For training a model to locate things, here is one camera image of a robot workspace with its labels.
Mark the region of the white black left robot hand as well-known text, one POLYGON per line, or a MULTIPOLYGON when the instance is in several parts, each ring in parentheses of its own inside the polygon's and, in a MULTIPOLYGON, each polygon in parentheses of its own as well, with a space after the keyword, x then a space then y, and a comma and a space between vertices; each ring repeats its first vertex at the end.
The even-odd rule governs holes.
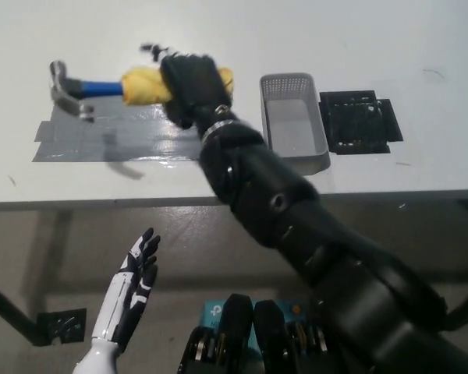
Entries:
POLYGON ((158 275, 155 253, 161 237, 148 228, 128 251, 112 277, 92 337, 107 341, 122 354, 144 313, 158 275))

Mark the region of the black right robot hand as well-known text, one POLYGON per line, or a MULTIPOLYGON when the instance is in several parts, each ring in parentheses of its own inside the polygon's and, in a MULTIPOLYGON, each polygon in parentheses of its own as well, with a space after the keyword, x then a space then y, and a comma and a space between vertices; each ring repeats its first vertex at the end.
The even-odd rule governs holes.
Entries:
POLYGON ((172 95, 165 111, 178 127, 196 126, 204 133, 216 122, 236 119, 231 95, 212 57, 184 54, 155 43, 142 44, 140 50, 160 64, 161 76, 172 95))

